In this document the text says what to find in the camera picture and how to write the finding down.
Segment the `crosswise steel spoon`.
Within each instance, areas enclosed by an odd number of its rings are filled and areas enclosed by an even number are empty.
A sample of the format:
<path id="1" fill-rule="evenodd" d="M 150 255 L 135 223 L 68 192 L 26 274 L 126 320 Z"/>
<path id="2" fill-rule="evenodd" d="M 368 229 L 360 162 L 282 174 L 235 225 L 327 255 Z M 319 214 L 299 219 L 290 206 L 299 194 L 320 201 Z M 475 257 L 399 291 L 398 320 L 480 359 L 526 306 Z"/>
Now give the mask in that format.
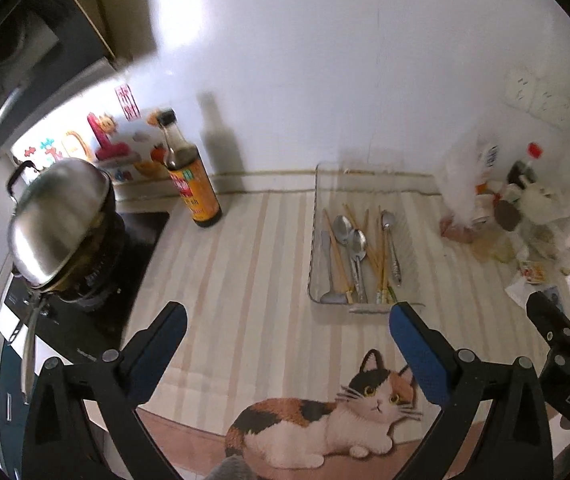
<path id="1" fill-rule="evenodd" d="M 391 211 L 383 210 L 381 212 L 381 226 L 388 238 L 392 281 L 397 286 L 401 286 L 402 271 L 396 251 L 395 241 L 393 240 L 393 228 L 396 226 L 396 217 Z"/>

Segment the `large steel spoon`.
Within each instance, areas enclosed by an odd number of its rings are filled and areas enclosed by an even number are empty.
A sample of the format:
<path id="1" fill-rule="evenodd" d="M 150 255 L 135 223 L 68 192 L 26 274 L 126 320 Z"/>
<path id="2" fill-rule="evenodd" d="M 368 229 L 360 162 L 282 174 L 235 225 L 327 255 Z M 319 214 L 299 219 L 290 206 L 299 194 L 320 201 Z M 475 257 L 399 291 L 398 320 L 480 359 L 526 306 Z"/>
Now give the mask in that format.
<path id="1" fill-rule="evenodd" d="M 351 232 L 353 231 L 352 224 L 346 216 L 343 216 L 342 214 L 337 214 L 337 216 L 335 217 L 335 219 L 333 221 L 333 230 L 334 230 L 335 237 L 337 238 L 337 242 L 341 246 L 343 246 L 343 248 L 346 249 L 347 257 L 348 257 L 348 261 L 349 261 L 349 266 L 350 266 L 350 274 L 351 274 L 352 283 L 353 283 L 353 289 L 355 289 L 353 296 L 355 296 L 355 300 L 358 300 L 359 299 L 359 295 L 358 295 L 359 287 L 358 287 L 358 280 L 357 280 L 357 271 L 355 270 L 355 263 L 353 262 L 353 260 L 351 258 L 349 248 L 348 248 L 349 236 L 350 236 Z"/>

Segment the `white paper sheet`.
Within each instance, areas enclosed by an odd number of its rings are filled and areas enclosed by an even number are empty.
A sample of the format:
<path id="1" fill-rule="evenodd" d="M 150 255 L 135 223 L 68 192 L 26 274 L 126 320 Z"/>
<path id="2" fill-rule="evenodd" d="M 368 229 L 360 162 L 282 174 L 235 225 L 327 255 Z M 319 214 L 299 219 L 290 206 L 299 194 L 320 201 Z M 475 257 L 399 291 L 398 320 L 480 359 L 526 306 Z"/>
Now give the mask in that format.
<path id="1" fill-rule="evenodd" d="M 506 295 L 508 295 L 509 298 L 523 310 L 526 310 L 527 300 L 531 294 L 542 292 L 543 295 L 558 308 L 558 310 L 561 312 L 564 311 L 561 292 L 556 285 L 549 283 L 532 285 L 527 282 L 524 276 L 516 275 L 514 280 L 506 286 L 504 291 L 506 292 Z"/>

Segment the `black induction cooktop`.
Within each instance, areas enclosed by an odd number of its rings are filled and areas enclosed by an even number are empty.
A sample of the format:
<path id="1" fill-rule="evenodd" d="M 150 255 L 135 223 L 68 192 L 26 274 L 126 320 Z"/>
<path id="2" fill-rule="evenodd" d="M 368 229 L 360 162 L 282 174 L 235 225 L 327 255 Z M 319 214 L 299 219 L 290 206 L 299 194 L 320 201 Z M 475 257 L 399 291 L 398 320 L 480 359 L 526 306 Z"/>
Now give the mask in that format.
<path id="1" fill-rule="evenodd" d="M 81 268 L 41 296 L 35 335 L 72 363 L 117 349 L 168 220 L 166 211 L 100 214 L 80 246 Z"/>

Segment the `clear plastic utensil tray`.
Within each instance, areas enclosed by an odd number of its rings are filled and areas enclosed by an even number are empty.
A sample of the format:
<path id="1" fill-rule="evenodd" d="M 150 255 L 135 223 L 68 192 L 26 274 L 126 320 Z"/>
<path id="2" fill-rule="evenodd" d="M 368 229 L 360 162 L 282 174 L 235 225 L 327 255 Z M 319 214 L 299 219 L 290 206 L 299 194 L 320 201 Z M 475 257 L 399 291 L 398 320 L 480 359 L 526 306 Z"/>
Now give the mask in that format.
<path id="1" fill-rule="evenodd" d="M 417 222 L 410 218 L 409 200 L 435 193 L 425 174 L 318 164 L 308 278 L 312 302 L 362 315 L 385 314 L 398 301 L 423 310 Z"/>

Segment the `red cap condiment bottle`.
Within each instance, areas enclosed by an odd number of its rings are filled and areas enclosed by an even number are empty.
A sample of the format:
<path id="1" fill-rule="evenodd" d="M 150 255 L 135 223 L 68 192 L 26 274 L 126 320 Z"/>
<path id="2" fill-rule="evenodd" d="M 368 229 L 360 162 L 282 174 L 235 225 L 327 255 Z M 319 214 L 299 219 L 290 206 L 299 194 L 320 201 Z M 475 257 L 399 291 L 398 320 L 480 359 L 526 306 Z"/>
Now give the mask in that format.
<path id="1" fill-rule="evenodd" d="M 538 180 L 535 163 L 542 154 L 542 147 L 536 142 L 530 142 L 526 148 L 526 156 L 514 162 L 508 172 L 506 182 L 516 185 L 521 190 L 524 190 L 529 183 L 535 183 Z"/>

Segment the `stainless steel pot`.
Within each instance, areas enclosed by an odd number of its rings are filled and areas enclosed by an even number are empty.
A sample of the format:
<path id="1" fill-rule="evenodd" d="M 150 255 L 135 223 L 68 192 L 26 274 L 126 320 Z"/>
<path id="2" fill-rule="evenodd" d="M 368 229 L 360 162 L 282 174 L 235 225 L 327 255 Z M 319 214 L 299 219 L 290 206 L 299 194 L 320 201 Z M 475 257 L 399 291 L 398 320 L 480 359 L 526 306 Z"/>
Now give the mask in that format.
<path id="1" fill-rule="evenodd" d="M 29 291 L 27 335 L 20 372 L 24 403 L 31 401 L 35 380 L 35 330 L 42 310 L 41 296 L 63 290 L 64 281 L 81 268 L 79 253 L 100 214 L 116 211 L 111 179 L 83 159 L 66 158 L 38 172 L 17 196 L 14 186 L 34 163 L 26 160 L 6 184 L 15 204 L 7 230 L 7 243 L 15 274 Z"/>

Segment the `white plastic bag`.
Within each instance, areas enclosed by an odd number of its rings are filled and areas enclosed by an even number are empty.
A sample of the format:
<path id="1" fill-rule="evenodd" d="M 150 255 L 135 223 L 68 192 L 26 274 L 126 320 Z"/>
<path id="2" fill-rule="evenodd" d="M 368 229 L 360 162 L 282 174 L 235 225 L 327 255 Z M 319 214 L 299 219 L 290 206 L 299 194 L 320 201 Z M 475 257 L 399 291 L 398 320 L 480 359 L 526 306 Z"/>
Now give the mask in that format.
<path id="1" fill-rule="evenodd" d="M 475 231 L 489 220 L 494 206 L 489 181 L 499 152 L 494 140 L 468 133 L 445 154 L 435 180 L 446 207 L 446 231 Z"/>

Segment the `soy sauce bottle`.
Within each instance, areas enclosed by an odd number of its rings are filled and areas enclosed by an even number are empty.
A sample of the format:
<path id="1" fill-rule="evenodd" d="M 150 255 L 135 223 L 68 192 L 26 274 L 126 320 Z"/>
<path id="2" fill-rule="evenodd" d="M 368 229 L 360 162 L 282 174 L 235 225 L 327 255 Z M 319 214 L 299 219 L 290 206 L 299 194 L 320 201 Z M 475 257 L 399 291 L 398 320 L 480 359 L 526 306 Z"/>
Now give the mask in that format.
<path id="1" fill-rule="evenodd" d="M 183 136 L 173 110 L 162 110 L 156 119 L 167 144 L 163 163 L 192 220 L 200 228 L 213 226 L 222 218 L 222 208 L 197 146 Z"/>

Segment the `colourful cartoon splash board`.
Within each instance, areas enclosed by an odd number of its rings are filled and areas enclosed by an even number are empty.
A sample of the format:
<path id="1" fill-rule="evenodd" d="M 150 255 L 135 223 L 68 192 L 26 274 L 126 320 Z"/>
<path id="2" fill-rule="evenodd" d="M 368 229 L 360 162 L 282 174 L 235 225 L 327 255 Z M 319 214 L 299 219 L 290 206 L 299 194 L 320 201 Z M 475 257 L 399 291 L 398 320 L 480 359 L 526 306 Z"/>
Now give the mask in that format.
<path id="1" fill-rule="evenodd" d="M 166 143 L 155 111 L 143 107 L 128 81 L 106 80 L 47 113 L 12 144 L 10 154 L 38 170 L 83 159 L 115 185 L 166 180 Z"/>

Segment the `white wall power socket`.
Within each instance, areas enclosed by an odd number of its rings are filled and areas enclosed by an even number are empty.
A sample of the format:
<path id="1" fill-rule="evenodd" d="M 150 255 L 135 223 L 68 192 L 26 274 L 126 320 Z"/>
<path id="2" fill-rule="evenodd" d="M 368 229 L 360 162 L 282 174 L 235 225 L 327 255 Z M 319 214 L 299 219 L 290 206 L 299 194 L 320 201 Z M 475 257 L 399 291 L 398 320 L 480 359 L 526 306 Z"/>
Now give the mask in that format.
<path id="1" fill-rule="evenodd" d="M 526 68 L 514 67 L 506 73 L 503 102 L 555 128 L 570 125 L 570 99 Z"/>

